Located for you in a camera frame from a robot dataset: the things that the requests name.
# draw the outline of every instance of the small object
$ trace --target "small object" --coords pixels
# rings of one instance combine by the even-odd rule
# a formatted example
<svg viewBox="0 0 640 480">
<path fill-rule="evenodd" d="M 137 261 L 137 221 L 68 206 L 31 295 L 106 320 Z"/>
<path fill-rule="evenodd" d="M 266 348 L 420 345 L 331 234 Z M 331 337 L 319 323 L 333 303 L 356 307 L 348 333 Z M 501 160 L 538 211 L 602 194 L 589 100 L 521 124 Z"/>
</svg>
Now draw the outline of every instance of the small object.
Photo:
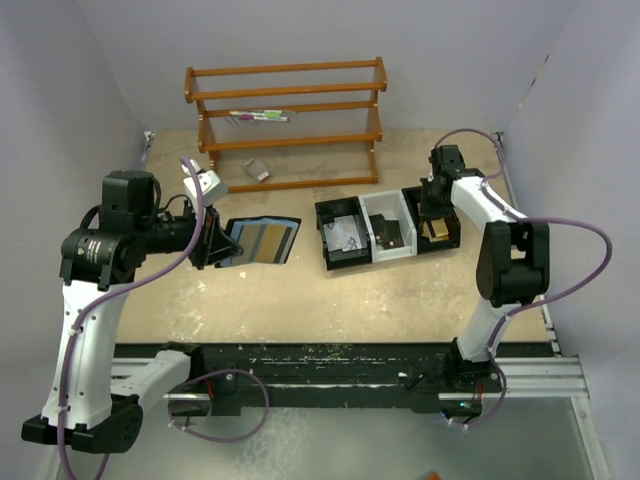
<svg viewBox="0 0 640 480">
<path fill-rule="evenodd" d="M 330 252 L 336 250 L 348 252 L 362 249 L 360 232 L 353 215 L 336 217 L 333 222 L 325 223 L 322 227 Z"/>
<path fill-rule="evenodd" d="M 244 112 L 238 110 L 229 111 L 231 118 L 245 120 L 245 121 L 263 121 L 263 122 L 288 122 L 289 117 L 283 115 L 281 110 L 262 110 L 262 111 L 251 111 Z"/>
<path fill-rule="evenodd" d="M 202 190 L 202 198 L 204 200 L 205 207 L 213 205 L 216 200 L 227 194 L 229 189 L 213 170 L 205 171 L 201 169 L 200 165 L 198 165 L 198 163 L 193 159 L 191 159 L 191 165 L 196 172 L 198 172 L 198 180 L 200 181 L 200 188 Z M 189 170 L 184 165 L 182 166 L 182 170 L 187 174 L 189 173 Z M 187 177 L 182 180 L 182 183 L 184 184 L 187 197 L 189 197 L 189 200 L 191 201 L 191 205 L 193 205 L 194 209 L 198 208 L 198 196 L 196 194 L 196 186 L 193 183 L 193 179 L 191 177 Z"/>
<path fill-rule="evenodd" d="M 404 247 L 400 223 L 397 220 L 385 220 L 384 215 L 370 215 L 371 228 L 376 236 L 376 243 L 385 250 Z"/>
<path fill-rule="evenodd" d="M 471 400 L 460 402 L 458 400 L 445 400 L 441 402 L 442 416 L 453 423 L 454 417 L 465 417 L 464 424 L 478 418 L 482 414 L 482 401 Z"/>
<path fill-rule="evenodd" d="M 405 390 L 412 390 L 420 383 L 420 380 L 424 378 L 424 373 L 420 373 L 415 375 L 411 380 L 409 380 L 404 386 Z"/>
<path fill-rule="evenodd" d="M 256 158 L 250 158 L 249 161 L 244 164 L 244 169 L 259 183 L 264 182 L 270 176 L 264 163 Z"/>
<path fill-rule="evenodd" d="M 444 218 L 436 220 L 423 219 L 420 223 L 420 233 L 430 242 L 442 242 L 449 240 L 449 229 Z"/>
</svg>

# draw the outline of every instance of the clear plastic item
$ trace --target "clear plastic item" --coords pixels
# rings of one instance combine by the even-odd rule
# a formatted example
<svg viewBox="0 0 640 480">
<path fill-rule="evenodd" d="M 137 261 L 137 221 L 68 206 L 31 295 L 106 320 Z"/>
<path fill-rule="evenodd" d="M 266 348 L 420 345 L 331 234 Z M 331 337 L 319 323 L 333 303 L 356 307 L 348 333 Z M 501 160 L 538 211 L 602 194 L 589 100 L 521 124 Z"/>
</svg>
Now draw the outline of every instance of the clear plastic item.
<svg viewBox="0 0 640 480">
<path fill-rule="evenodd" d="M 250 158 L 244 164 L 244 169 L 258 183 L 262 183 L 270 177 L 267 167 L 257 158 Z"/>
</svg>

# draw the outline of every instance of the black base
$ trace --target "black base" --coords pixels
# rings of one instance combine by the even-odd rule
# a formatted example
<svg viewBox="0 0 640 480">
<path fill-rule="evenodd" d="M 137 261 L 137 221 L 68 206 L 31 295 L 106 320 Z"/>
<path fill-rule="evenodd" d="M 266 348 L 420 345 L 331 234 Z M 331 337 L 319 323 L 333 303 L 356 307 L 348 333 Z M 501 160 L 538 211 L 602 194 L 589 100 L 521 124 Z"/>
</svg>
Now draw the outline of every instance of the black base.
<svg viewBox="0 0 640 480">
<path fill-rule="evenodd" d="M 142 407 L 138 396 L 111 396 L 111 415 L 88 430 L 80 425 L 74 430 L 65 429 L 64 443 L 73 450 L 87 453 L 124 453 L 138 438 L 142 425 Z M 22 440 L 43 445 L 56 444 L 56 427 L 47 418 L 36 415 L 22 424 Z"/>
<path fill-rule="evenodd" d="M 153 358 L 160 344 L 119 344 L 115 357 Z M 492 367 L 469 371 L 453 343 L 391 344 L 200 344 L 207 371 L 252 371 L 266 385 L 272 407 L 408 408 L 438 413 L 440 393 L 469 393 L 482 380 L 499 392 Z M 552 357 L 548 342 L 502 343 L 499 357 Z M 189 392 L 206 393 L 204 384 Z M 261 390 L 249 378 L 213 379 L 212 415 L 239 415 L 261 407 Z"/>
</svg>

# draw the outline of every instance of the beige floor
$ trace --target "beige floor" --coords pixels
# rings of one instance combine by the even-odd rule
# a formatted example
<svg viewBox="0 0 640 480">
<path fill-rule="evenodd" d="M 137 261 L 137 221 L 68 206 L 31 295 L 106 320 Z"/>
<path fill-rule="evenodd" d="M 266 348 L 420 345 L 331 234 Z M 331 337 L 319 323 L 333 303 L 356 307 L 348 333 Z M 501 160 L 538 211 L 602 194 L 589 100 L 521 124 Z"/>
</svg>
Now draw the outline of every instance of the beige floor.
<svg viewBox="0 0 640 480">
<path fill-rule="evenodd" d="M 461 212 L 462 246 L 444 253 L 327 272 L 314 202 L 415 186 L 429 171 L 428 153 L 443 132 L 389 131 L 376 145 L 378 185 L 233 194 L 216 208 L 223 222 L 262 214 L 302 219 L 286 265 L 248 265 L 197 271 L 187 263 L 163 279 L 131 294 L 120 323 L 120 342 L 429 342 L 459 335 L 478 294 L 475 268 L 479 232 Z M 497 169 L 489 142 L 470 134 L 455 141 L 468 166 L 485 173 Z M 159 132 L 148 169 L 163 185 L 164 198 L 181 193 L 179 156 L 196 158 L 195 132 Z M 291 180 L 353 175 L 367 170 L 364 147 L 338 145 L 226 155 L 220 175 L 228 184 L 251 182 L 242 163 L 260 158 L 273 179 Z M 507 196 L 502 181 L 493 187 Z M 138 278 L 175 256 L 156 255 Z M 541 315 L 526 312 L 514 320 L 507 340 L 546 340 Z"/>
</svg>

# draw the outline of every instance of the small box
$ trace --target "small box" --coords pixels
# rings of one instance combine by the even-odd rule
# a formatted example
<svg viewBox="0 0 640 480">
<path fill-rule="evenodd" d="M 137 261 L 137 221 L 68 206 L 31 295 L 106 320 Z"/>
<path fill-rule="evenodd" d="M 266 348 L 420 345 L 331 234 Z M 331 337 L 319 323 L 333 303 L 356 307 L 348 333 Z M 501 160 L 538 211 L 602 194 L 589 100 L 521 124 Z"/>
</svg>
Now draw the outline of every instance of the small box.
<svg viewBox="0 0 640 480">
<path fill-rule="evenodd" d="M 358 197 L 341 198 L 315 204 L 317 227 L 322 237 L 322 256 L 327 264 L 327 270 L 351 267 L 371 263 L 371 236 L 364 221 L 364 215 Z M 330 251 L 324 226 L 335 222 L 336 218 L 352 215 L 359 233 L 360 244 L 358 250 Z"/>
<path fill-rule="evenodd" d="M 244 169 L 258 183 L 262 183 L 269 178 L 267 167 L 257 158 L 250 158 L 249 161 L 244 164 Z"/>
<path fill-rule="evenodd" d="M 406 200 L 400 190 L 359 195 L 358 198 L 360 199 L 360 206 L 364 213 L 367 229 L 373 236 L 371 257 L 374 263 L 418 254 L 416 227 L 413 224 Z M 377 241 L 370 219 L 373 215 L 382 215 L 386 221 L 397 221 L 400 224 L 403 246 L 388 248 Z"/>
<path fill-rule="evenodd" d="M 458 248 L 460 246 L 460 220 L 452 209 L 451 215 L 442 219 L 446 229 L 448 230 L 448 238 L 445 240 L 429 239 L 422 234 L 422 225 L 420 222 L 420 193 L 422 187 L 403 188 L 402 195 L 405 204 L 411 215 L 413 225 L 416 227 L 418 254 L 425 252 L 433 252 L 436 250 L 447 250 L 450 248 Z"/>
</svg>

